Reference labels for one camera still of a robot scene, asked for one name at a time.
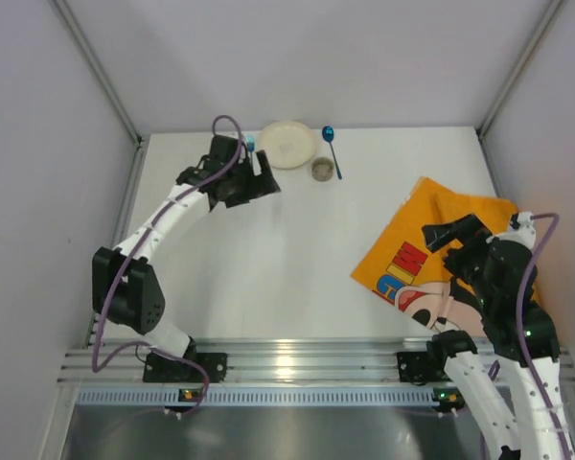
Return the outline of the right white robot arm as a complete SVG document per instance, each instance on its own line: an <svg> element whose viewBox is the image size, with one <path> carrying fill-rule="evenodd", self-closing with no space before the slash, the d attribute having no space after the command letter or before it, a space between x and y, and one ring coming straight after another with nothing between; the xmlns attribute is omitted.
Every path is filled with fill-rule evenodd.
<svg viewBox="0 0 575 460"><path fill-rule="evenodd" d="M474 214L422 228L431 253L447 251L445 269L471 287L497 367L509 384L506 402L465 331L437 333L426 344L457 387L493 459L573 459L575 449L560 389L560 343L549 314L534 299L536 263L560 217L542 237L539 215L511 216L494 234Z"/></svg>

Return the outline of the orange Mickey Mouse cloth placemat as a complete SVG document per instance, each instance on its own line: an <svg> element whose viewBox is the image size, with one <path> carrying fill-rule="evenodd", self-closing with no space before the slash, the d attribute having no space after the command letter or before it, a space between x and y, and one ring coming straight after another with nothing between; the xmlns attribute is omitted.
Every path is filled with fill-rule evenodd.
<svg viewBox="0 0 575 460"><path fill-rule="evenodd" d="M534 215L507 199L458 194L421 178L352 273L355 281L434 333L484 336L482 304L444 260L494 238L535 246Z"/></svg>

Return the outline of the blue metallic spoon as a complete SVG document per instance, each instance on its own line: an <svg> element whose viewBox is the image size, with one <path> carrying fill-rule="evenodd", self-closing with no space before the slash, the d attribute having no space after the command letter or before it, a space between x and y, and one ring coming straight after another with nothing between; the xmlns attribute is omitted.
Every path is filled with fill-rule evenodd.
<svg viewBox="0 0 575 460"><path fill-rule="evenodd" d="M333 162L334 162L334 168L336 171L336 176L339 180L342 180L343 174L342 174L341 169L339 167L337 157L335 154L335 150L334 150L334 128L332 126L323 126L321 132L322 132L323 140L329 145L329 148L330 148L330 151L332 154L332 158L333 158Z"/></svg>

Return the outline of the cream round plate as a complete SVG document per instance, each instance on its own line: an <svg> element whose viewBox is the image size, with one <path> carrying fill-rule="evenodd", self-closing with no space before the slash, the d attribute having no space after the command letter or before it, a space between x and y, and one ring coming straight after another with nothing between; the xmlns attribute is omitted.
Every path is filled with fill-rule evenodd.
<svg viewBox="0 0 575 460"><path fill-rule="evenodd" d="M314 132L295 121L275 122L260 131L256 138L258 150L266 154L274 169L296 169L309 162L317 151Z"/></svg>

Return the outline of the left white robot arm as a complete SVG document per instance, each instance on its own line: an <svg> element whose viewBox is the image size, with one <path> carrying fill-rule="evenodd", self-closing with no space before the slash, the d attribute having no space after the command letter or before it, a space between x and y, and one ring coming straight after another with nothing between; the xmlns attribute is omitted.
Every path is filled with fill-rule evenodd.
<svg viewBox="0 0 575 460"><path fill-rule="evenodd" d="M169 318L154 261L218 204L232 208L280 190L264 151L251 153L242 138L214 135L208 153L179 174L138 229L115 247L101 247L94 254L97 332L107 323L125 326L138 336L133 346L148 347L171 360L193 359L196 342Z"/></svg>

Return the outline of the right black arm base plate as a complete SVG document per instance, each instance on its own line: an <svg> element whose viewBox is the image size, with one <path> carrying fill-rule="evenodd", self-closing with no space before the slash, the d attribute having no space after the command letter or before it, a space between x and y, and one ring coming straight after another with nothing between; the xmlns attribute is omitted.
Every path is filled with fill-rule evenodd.
<svg viewBox="0 0 575 460"><path fill-rule="evenodd" d="M423 386L449 381L427 352L399 352L396 358L400 382Z"/></svg>

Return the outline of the small speckled stone cup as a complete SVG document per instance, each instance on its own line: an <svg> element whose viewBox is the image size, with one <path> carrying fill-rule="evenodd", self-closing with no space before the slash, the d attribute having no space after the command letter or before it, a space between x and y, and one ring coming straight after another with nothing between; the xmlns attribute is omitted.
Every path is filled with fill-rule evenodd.
<svg viewBox="0 0 575 460"><path fill-rule="evenodd" d="M334 161L328 157L317 157L311 163L311 176L317 182L327 182L334 177Z"/></svg>

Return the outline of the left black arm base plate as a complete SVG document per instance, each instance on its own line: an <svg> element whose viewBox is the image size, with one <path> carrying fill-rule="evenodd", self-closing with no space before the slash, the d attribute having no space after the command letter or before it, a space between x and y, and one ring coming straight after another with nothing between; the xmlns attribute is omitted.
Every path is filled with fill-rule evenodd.
<svg viewBox="0 0 575 460"><path fill-rule="evenodd" d="M211 383L219 383L225 379L227 360L226 353L198 353L194 363L206 372ZM203 382L203 376L190 365L149 353L142 380L146 383L197 383Z"/></svg>

